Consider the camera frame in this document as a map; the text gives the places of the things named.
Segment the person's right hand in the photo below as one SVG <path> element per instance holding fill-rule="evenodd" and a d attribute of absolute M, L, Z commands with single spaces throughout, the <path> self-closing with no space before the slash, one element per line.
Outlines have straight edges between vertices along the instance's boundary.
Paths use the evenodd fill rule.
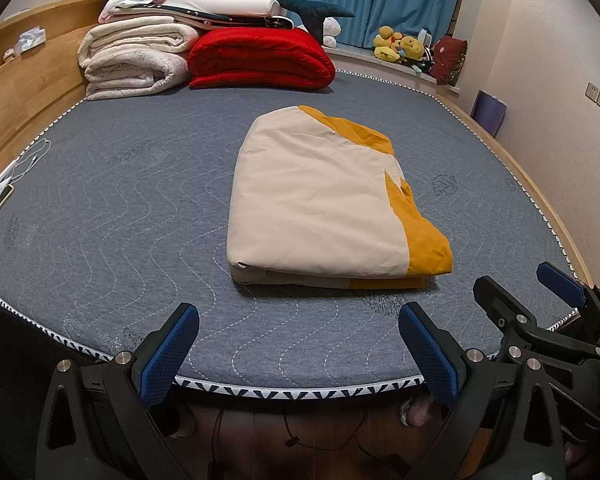
<path fill-rule="evenodd" d="M 418 396 L 407 399 L 400 407 L 400 423 L 407 428 L 417 428 L 426 425 L 434 410 L 433 396 Z"/>

